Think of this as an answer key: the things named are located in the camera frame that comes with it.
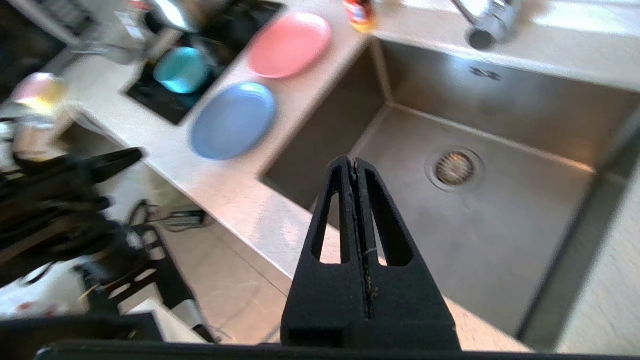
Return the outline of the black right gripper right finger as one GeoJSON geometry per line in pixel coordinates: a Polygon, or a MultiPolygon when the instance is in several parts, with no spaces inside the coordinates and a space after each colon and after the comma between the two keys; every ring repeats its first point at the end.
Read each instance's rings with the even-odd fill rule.
{"type": "Polygon", "coordinates": [[[356,215],[376,347],[458,350],[457,326],[378,170],[356,160],[356,215]]]}

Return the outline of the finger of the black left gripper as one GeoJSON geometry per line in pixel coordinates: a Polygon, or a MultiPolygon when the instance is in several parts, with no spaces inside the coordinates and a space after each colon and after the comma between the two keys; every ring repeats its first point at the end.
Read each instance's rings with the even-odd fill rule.
{"type": "Polygon", "coordinates": [[[90,176],[95,183],[110,178],[137,164],[144,157],[142,148],[128,148],[90,158],[90,176]]]}

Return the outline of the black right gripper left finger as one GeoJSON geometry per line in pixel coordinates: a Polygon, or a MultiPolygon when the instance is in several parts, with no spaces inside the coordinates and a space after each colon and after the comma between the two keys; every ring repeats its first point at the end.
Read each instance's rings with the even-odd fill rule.
{"type": "Polygon", "coordinates": [[[354,166],[340,156],[327,167],[281,318],[284,346],[345,347],[350,326],[368,317],[355,209],[354,166]],[[321,260],[334,195],[339,204],[339,262],[321,260]]]}

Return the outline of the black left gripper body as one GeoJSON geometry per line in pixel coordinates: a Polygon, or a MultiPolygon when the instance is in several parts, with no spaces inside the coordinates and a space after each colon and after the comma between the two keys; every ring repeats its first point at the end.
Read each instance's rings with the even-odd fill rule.
{"type": "Polygon", "coordinates": [[[118,226],[104,215],[111,203],[91,178],[90,158],[20,160],[2,171],[2,283],[97,253],[114,239],[118,226]]]}

